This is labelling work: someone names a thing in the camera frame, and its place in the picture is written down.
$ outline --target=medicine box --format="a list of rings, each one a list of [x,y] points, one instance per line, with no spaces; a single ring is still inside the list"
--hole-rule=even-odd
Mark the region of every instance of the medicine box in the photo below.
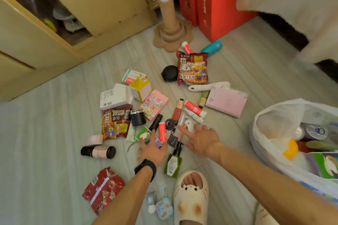
[[[129,86],[115,84],[114,88],[101,93],[100,109],[107,110],[124,104],[131,104],[133,95]]]
[[[143,102],[151,92],[150,81],[142,76],[135,79],[129,87],[133,97],[141,102]]]

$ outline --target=yellow box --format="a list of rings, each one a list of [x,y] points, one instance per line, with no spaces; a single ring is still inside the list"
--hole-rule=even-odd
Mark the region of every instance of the yellow box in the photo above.
[[[130,85],[130,90],[135,99],[143,102],[151,92],[150,81],[145,77],[139,76]]]

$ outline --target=white cloth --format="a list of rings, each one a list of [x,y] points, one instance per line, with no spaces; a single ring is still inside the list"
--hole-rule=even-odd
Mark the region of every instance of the white cloth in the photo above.
[[[278,14],[306,35],[310,43],[301,60],[338,62],[338,0],[237,0],[237,9]]]

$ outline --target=small cube keychain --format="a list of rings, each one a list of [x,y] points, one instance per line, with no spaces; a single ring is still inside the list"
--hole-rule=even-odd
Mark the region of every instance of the small cube keychain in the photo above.
[[[174,213],[174,207],[168,198],[168,190],[164,189],[164,197],[155,205],[156,212],[161,221],[168,219]]]

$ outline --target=cosmetic product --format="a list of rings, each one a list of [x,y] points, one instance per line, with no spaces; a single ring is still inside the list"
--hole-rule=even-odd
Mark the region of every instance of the cosmetic product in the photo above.
[[[160,142],[167,141],[166,123],[160,123],[159,124],[159,141]]]
[[[195,104],[193,104],[191,101],[186,101],[184,103],[184,106],[186,106],[189,110],[200,116],[202,119],[206,116],[206,111],[202,110],[201,108],[197,107]]]
[[[177,177],[182,163],[182,158],[180,157],[182,146],[182,142],[177,143],[174,152],[172,154],[169,154],[166,167],[164,168],[164,173],[173,178]]]
[[[206,100],[208,99],[210,91],[203,91],[198,102],[198,107],[203,108],[205,106]]]
[[[207,52],[210,55],[213,55],[215,52],[217,52],[219,49],[221,49],[223,46],[222,42],[218,39],[215,42],[212,42],[211,44],[207,45],[205,48],[201,50],[201,52]]]
[[[166,120],[166,129],[167,130],[172,130],[174,129],[175,125],[176,125],[177,121],[171,119],[171,118],[168,118]]]
[[[161,75],[164,82],[174,82],[177,81],[179,73],[175,65],[169,65],[164,68]]]
[[[81,149],[82,156],[91,156],[95,159],[112,159],[115,156],[114,146],[91,145]]]
[[[182,107],[183,107],[183,101],[184,99],[180,99],[180,101],[177,103],[174,114],[171,117],[172,120],[178,121],[180,119],[180,115],[181,115]]]
[[[191,53],[193,53],[193,51],[190,49],[189,44],[188,44],[187,41],[184,41],[181,44],[181,47],[183,48],[185,54],[191,54]]]
[[[132,120],[133,126],[144,125],[147,122],[142,108],[130,111],[130,119]]]
[[[197,123],[199,123],[199,124],[203,123],[203,119],[201,119],[200,116],[196,115],[195,113],[193,113],[192,111],[188,110],[187,108],[184,108],[184,111],[187,113],[188,116],[190,116]]]
[[[158,128],[159,123],[161,122],[162,119],[162,115],[158,114],[157,117],[155,118],[154,122],[151,124],[151,126],[149,127],[149,131],[152,131],[153,129],[156,131]]]

